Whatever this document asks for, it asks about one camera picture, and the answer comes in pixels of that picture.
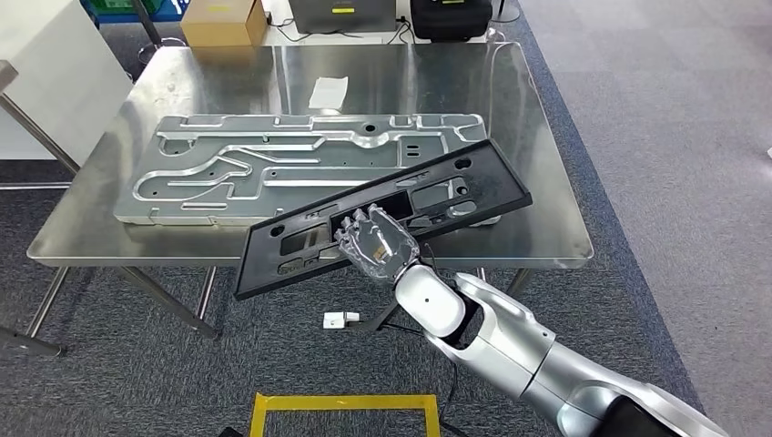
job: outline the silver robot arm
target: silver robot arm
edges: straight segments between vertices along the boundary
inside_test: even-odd
[[[610,371],[555,341],[530,310],[487,282],[456,273],[451,288],[420,263],[418,243],[381,208],[357,210],[335,237],[352,263],[394,284],[397,301],[431,344],[531,405],[562,435],[728,436],[666,391]],[[461,345],[461,333],[480,309],[482,327],[468,346]]]

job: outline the floor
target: floor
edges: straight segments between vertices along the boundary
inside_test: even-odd
[[[702,401],[733,436],[770,435],[772,426],[762,415],[770,378],[759,364],[768,354],[759,332],[770,323],[763,317],[769,302],[761,290],[770,284],[755,259],[764,259],[761,244],[772,229],[769,196],[760,193],[764,177],[767,183],[772,178],[768,147],[760,146],[768,110],[761,97],[771,85],[764,83],[767,66],[727,70],[719,61],[730,54],[736,64],[725,66],[761,63],[772,50],[760,52],[761,46],[746,42],[753,40],[749,36],[742,40],[746,51],[737,51],[724,38],[735,28],[706,25],[722,16],[726,25],[728,17],[763,15],[687,0],[523,0],[523,10],[525,20],[501,29],[525,48],[596,249],[585,269],[539,272],[523,303],[570,347],[697,408]],[[756,44],[772,36],[763,26],[748,29],[759,31]],[[712,31],[719,35],[707,37]],[[111,46],[123,46],[114,51],[138,75],[141,66],[132,56],[144,43],[141,29],[102,32]],[[165,32],[174,35],[176,29]],[[658,46],[662,40],[672,46]],[[725,55],[706,56],[717,49]],[[726,81],[727,74],[739,80]],[[704,82],[711,77],[713,82]],[[742,99],[736,97],[740,92]],[[0,163],[0,179],[51,173],[33,163],[18,169]],[[730,190],[731,201],[722,195]],[[29,322],[52,275],[27,259],[25,249],[59,195],[0,192],[4,325],[20,329]],[[742,219],[730,215],[737,210]],[[195,303],[203,270],[151,273],[179,299]],[[496,270],[489,279],[503,287],[512,275]],[[386,290],[362,293],[364,279],[357,272],[340,271],[246,302],[230,297],[232,279],[232,271],[217,278],[208,316],[223,337],[212,342],[113,270],[76,270],[43,328],[44,339],[70,345],[68,356],[42,359],[0,350],[6,375],[0,379],[0,411],[8,418],[0,433],[214,436],[228,425],[245,432],[256,391],[429,392],[445,403],[452,372],[427,345],[396,331],[320,331],[325,310],[373,313],[388,301]],[[331,421],[349,421],[339,435],[415,435],[421,428],[410,414],[268,419],[266,435],[308,435],[303,430],[327,430]],[[447,420],[470,436],[554,435],[521,403],[466,371]]]
[[[772,435],[772,2],[521,4],[707,413]]]

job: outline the machined metal plate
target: machined metal plate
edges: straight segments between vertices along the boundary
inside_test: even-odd
[[[164,117],[114,213],[247,226],[484,139],[482,118],[466,114]]]

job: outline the yellow tape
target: yellow tape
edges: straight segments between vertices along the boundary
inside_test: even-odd
[[[249,437],[263,437],[266,413],[330,410],[423,410],[427,437],[440,437],[437,398],[433,394],[384,394],[351,396],[255,395]]]

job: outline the black tray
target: black tray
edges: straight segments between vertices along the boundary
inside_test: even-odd
[[[424,188],[449,181],[454,197],[422,204],[427,198]],[[474,203],[472,212],[466,202]],[[533,202],[501,150],[487,139],[252,226],[239,266],[236,299],[350,265],[337,251],[333,234],[344,217],[371,203],[407,225],[421,241]],[[410,228],[415,219],[430,224]]]

